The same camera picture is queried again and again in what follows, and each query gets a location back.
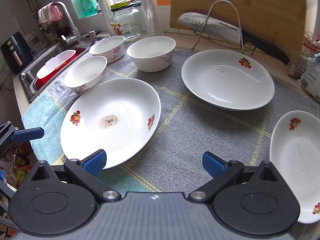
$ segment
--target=checkered tablecloth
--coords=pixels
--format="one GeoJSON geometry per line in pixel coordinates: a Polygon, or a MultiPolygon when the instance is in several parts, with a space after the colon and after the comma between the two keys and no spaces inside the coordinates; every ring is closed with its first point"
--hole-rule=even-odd
{"type": "MultiPolygon", "coordinates": [[[[180,191],[187,195],[212,179],[202,167],[205,151],[226,161],[236,159],[245,165],[259,165],[269,159],[271,133],[283,114],[303,110],[319,117],[315,102],[278,82],[273,100],[260,109],[236,112],[210,105],[190,93],[182,81],[182,65],[191,55],[192,52],[175,51],[172,64],[157,73],[137,70],[126,54],[108,65],[109,79],[144,80],[156,89],[161,100],[160,122],[146,146],[131,160],[98,175],[123,196],[126,191],[180,191]]],[[[35,140],[32,146],[38,159],[47,159],[51,164],[66,160],[60,145],[60,128],[78,98],[63,85],[66,72],[23,116],[26,128],[45,129],[47,138],[35,140]]],[[[293,234],[298,239],[316,239],[315,229],[316,224],[297,224],[293,234]]]]}

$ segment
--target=kitchen sink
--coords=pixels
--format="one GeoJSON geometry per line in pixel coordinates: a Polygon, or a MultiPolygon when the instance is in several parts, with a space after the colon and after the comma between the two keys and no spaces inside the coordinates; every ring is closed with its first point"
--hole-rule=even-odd
{"type": "Polygon", "coordinates": [[[27,96],[28,101],[31,103],[56,77],[58,77],[64,70],[66,70],[71,64],[78,60],[82,55],[89,51],[92,46],[90,39],[84,39],[84,41],[75,46],[68,46],[65,43],[57,43],[48,49],[35,61],[31,62],[20,74],[19,79],[22,84],[23,90],[27,96]],[[61,68],[47,83],[44,85],[38,85],[37,72],[44,66],[44,64],[51,58],[57,56],[59,53],[74,49],[76,51],[76,58],[69,62],[66,66],[61,68]]]}

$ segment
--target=metal screw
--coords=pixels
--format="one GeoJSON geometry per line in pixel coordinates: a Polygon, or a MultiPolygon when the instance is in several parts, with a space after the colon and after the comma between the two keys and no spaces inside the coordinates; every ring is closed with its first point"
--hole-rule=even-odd
{"type": "Polygon", "coordinates": [[[114,191],[114,190],[108,190],[108,191],[105,191],[103,193],[103,196],[106,198],[106,199],[115,199],[117,196],[118,196],[118,192],[114,191]]]}
{"type": "Polygon", "coordinates": [[[204,199],[207,194],[202,191],[194,191],[190,194],[190,196],[194,199],[204,199]]]}

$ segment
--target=faucet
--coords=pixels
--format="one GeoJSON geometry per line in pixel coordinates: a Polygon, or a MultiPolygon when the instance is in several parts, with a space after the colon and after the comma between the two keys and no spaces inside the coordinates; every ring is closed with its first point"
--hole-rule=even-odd
{"type": "Polygon", "coordinates": [[[75,26],[73,20],[71,19],[71,16],[66,8],[66,6],[64,5],[63,2],[54,2],[53,5],[59,5],[63,12],[64,15],[67,17],[68,22],[69,22],[69,27],[72,29],[73,35],[70,38],[66,38],[64,35],[61,35],[61,38],[68,44],[71,45],[73,42],[77,41],[78,43],[81,43],[81,35],[80,32],[78,30],[78,28],[75,26]]]}

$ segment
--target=dirty plate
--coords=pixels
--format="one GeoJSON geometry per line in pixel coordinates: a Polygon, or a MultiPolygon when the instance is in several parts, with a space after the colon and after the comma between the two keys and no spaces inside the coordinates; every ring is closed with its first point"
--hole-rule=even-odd
{"type": "Polygon", "coordinates": [[[107,153],[104,169],[138,153],[149,141],[161,113],[157,92],[132,78],[103,82],[84,93],[63,120],[60,141],[68,159],[82,160],[99,149],[107,153]]]}
{"type": "Polygon", "coordinates": [[[198,52],[185,61],[181,75],[197,97],[229,110],[262,107],[275,93],[273,80],[262,65],[231,50],[198,52]]]}
{"type": "Polygon", "coordinates": [[[304,111],[291,111],[277,122],[271,137],[270,161],[300,204],[298,222],[320,220],[320,120],[304,111]]]}

